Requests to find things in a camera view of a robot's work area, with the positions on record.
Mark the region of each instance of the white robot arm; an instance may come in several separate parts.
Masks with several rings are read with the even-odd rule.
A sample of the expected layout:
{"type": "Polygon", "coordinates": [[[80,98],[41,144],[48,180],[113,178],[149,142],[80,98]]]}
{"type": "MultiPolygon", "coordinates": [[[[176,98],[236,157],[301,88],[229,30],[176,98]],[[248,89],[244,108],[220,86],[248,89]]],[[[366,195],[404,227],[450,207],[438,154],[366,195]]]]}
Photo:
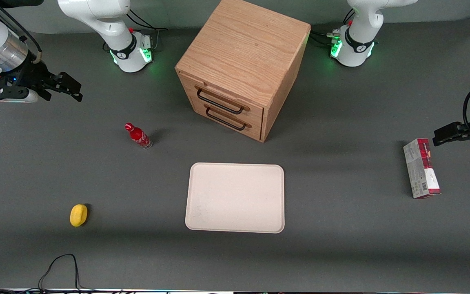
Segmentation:
{"type": "Polygon", "coordinates": [[[122,20],[130,10],[129,0],[58,0],[68,17],[93,28],[110,47],[114,62],[125,72],[137,72],[151,62],[151,39],[130,32],[122,20]]]}
{"type": "Polygon", "coordinates": [[[347,67],[358,67],[371,56],[378,31],[384,24],[380,9],[407,6],[418,0],[348,0],[356,12],[352,25],[343,25],[333,31],[338,41],[331,56],[347,67]]]}
{"type": "MultiPolygon", "coordinates": [[[[41,4],[41,1],[21,2],[22,5],[41,4]]],[[[66,93],[81,101],[80,88],[81,84],[67,73],[50,73],[45,63],[28,50],[26,43],[0,22],[0,102],[35,102],[39,97],[50,100],[47,90],[66,93]]]]}

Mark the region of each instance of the yellow sponge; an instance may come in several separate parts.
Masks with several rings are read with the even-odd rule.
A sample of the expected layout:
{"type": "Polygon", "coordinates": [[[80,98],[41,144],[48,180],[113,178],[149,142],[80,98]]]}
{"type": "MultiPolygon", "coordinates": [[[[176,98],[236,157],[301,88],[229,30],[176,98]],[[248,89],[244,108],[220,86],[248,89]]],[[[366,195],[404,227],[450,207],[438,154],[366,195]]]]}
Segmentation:
{"type": "Polygon", "coordinates": [[[78,227],[86,221],[88,216],[88,208],[84,204],[75,205],[70,212],[70,223],[74,227],[78,227]]]}

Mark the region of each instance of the box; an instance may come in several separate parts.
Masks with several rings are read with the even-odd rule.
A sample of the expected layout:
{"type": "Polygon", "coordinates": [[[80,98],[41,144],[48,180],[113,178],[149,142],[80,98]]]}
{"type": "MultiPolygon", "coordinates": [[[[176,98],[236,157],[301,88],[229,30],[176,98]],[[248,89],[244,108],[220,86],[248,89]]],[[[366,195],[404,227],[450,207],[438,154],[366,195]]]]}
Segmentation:
{"type": "Polygon", "coordinates": [[[440,194],[440,186],[431,165],[429,139],[416,139],[403,147],[412,197],[424,199],[440,194]]]}
{"type": "Polygon", "coordinates": [[[264,142],[299,71],[311,26],[222,0],[175,66],[195,112],[264,142]]]}

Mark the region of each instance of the bottle cap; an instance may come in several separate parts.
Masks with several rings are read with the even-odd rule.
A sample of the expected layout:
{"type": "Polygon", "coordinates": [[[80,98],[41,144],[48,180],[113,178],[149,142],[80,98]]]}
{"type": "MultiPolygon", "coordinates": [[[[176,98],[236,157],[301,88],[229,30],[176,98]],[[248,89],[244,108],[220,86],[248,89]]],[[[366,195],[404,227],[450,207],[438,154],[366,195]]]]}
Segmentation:
{"type": "Polygon", "coordinates": [[[126,124],[124,125],[124,128],[125,128],[128,132],[131,132],[131,131],[134,130],[135,127],[134,127],[134,125],[133,125],[132,123],[129,123],[129,122],[128,122],[128,123],[126,123],[126,124]]]}

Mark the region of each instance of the drawer handle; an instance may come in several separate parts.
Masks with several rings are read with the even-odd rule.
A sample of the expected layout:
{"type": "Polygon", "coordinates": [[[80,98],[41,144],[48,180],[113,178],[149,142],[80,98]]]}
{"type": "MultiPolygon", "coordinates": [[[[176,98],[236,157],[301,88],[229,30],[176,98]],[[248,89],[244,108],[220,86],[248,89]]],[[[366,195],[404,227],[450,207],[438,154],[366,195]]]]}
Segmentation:
{"type": "Polygon", "coordinates": [[[208,117],[211,117],[212,119],[215,119],[215,120],[218,121],[219,123],[223,123],[223,124],[227,125],[228,127],[233,128],[233,129],[235,129],[235,130],[237,130],[237,131],[242,131],[242,130],[244,130],[244,129],[246,128],[246,124],[243,124],[242,127],[237,127],[236,125],[232,125],[231,123],[229,123],[229,122],[227,122],[227,121],[225,121],[225,120],[223,120],[223,119],[220,119],[220,118],[218,118],[218,117],[216,117],[216,116],[213,116],[213,115],[209,114],[209,110],[210,110],[209,107],[206,108],[206,115],[207,115],[208,117]]]}
{"type": "Polygon", "coordinates": [[[244,110],[244,107],[241,106],[239,110],[233,110],[233,109],[230,109],[230,108],[227,108],[226,106],[223,106],[221,104],[218,104],[217,102],[215,101],[211,101],[210,99],[206,98],[206,97],[203,97],[201,96],[201,92],[202,92],[202,89],[199,89],[197,90],[197,97],[199,97],[199,99],[201,99],[202,101],[205,101],[209,104],[213,104],[214,106],[217,106],[218,108],[221,108],[231,114],[234,114],[234,115],[240,115],[241,112],[244,110]]]}

